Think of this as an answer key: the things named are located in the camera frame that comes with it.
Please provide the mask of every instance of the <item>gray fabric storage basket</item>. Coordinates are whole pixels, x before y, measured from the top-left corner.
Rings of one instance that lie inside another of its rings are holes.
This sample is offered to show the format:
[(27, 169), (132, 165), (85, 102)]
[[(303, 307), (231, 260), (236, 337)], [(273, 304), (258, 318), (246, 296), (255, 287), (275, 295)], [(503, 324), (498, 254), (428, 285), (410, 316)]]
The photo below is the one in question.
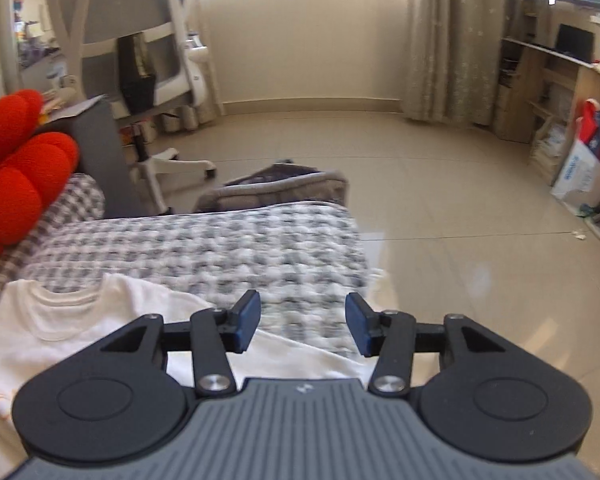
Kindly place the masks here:
[(278, 162), (205, 193), (193, 212), (236, 211), (302, 200), (344, 206), (348, 189), (349, 183), (339, 171)]

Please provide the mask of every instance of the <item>tile floor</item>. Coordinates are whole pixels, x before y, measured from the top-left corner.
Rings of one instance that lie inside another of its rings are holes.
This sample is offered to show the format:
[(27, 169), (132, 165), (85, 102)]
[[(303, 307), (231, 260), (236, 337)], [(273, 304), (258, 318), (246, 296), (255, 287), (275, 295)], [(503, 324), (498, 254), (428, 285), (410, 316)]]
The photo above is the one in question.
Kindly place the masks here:
[[(584, 225), (526, 166), (526, 146), (366, 112), (231, 116), (152, 150), (167, 146), (215, 161), (216, 182), (278, 158), (342, 170), (369, 261), (388, 273), (386, 306), (423, 322), (467, 314), (577, 378), (594, 403), (580, 457), (600, 474), (600, 243), (571, 234)], [(166, 176), (167, 202), (189, 212), (213, 185), (201, 179)]]

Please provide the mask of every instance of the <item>black monitor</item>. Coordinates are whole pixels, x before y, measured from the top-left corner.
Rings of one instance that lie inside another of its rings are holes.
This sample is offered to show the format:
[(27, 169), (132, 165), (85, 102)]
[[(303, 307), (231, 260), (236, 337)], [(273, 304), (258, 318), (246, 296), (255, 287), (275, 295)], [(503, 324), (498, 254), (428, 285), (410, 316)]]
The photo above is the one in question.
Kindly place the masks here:
[(594, 40), (593, 32), (561, 24), (555, 40), (555, 49), (567, 56), (591, 63)]

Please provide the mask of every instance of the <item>white shirt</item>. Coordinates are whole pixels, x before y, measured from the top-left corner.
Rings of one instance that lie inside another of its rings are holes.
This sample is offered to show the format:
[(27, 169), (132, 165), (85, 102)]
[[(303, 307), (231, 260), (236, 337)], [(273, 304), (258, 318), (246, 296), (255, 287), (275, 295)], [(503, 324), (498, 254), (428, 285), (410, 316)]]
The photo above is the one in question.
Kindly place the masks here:
[[(11, 421), (11, 404), (30, 378), (144, 314), (166, 323), (188, 320), (210, 305), (151, 282), (108, 274), (99, 286), (56, 294), (38, 282), (9, 283), (0, 297), (0, 478), (26, 456)], [(245, 377), (360, 378), (372, 362), (359, 364), (330, 352), (257, 330), (244, 354), (229, 354), (238, 387)], [(167, 372), (193, 384), (190, 352), (171, 352)]]

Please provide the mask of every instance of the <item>baseboard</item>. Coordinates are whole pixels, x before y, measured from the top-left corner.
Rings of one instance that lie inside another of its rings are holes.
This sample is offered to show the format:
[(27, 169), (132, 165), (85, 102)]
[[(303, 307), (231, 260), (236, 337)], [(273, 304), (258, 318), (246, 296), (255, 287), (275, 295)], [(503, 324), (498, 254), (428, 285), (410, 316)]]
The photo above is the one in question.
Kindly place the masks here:
[(291, 99), (262, 99), (224, 103), (228, 115), (257, 114), (264, 112), (314, 112), (314, 111), (360, 111), (400, 112), (398, 99), (306, 97)]

